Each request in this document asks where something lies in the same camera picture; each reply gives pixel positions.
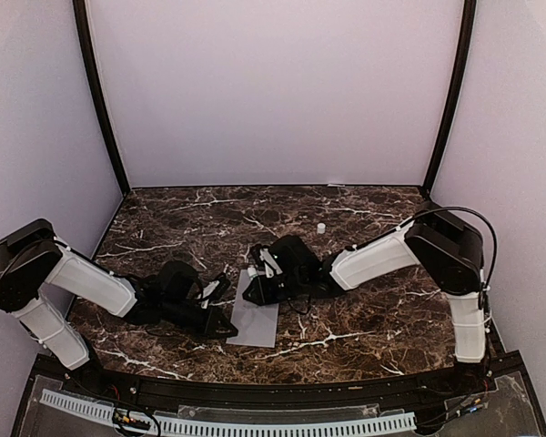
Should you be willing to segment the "white green glue stick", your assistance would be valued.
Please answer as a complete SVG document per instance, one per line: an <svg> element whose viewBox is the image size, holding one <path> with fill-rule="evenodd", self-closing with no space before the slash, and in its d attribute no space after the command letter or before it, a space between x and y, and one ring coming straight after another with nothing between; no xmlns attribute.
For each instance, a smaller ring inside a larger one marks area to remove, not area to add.
<svg viewBox="0 0 546 437"><path fill-rule="evenodd" d="M258 271L254 267L248 267L247 274L250 279L253 279L258 275Z"/></svg>

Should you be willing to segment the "grey paper envelope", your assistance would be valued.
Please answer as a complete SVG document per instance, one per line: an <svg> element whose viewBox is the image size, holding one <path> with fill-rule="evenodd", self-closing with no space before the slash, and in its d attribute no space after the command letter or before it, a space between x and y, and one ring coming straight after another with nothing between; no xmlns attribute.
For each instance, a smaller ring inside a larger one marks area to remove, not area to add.
<svg viewBox="0 0 546 437"><path fill-rule="evenodd" d="M238 329L238 335L228 338L227 344L274 348L278 326L278 304L258 306L244 300L242 293L248 288L250 280L247 271L241 270L230 320Z"/></svg>

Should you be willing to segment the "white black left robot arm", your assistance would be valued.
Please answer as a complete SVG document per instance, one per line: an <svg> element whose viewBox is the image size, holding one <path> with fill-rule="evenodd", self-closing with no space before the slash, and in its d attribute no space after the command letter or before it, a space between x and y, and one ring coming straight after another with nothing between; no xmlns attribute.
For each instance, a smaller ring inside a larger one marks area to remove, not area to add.
<svg viewBox="0 0 546 437"><path fill-rule="evenodd" d="M44 296L43 285L66 290L132 325L166 321L211 340L238 335L222 309L210 304L228 290L226 274L204 285L191 265L177 260L144 278L117 274L72 249L48 220L36 219L0 239L0 310L75 371L76 384L91 397L110 389L109 375L93 363L96 353Z"/></svg>

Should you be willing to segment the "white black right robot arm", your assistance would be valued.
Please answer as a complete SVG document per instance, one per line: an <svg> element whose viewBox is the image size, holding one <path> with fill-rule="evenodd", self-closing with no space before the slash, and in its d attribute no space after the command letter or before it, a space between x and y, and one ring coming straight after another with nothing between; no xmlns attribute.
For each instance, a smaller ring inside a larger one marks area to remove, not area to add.
<svg viewBox="0 0 546 437"><path fill-rule="evenodd" d="M248 268L250 282L242 297L258 306L299 296L329 299L400 269L420 266L449 302L459 365L447 373L446 386L464 395L481 379L479 363L487 353L488 293L496 262L484 260L483 236L462 214L492 226L473 209L426 201L396 227L324 259L297 235L257 244L250 250L255 263Z"/></svg>

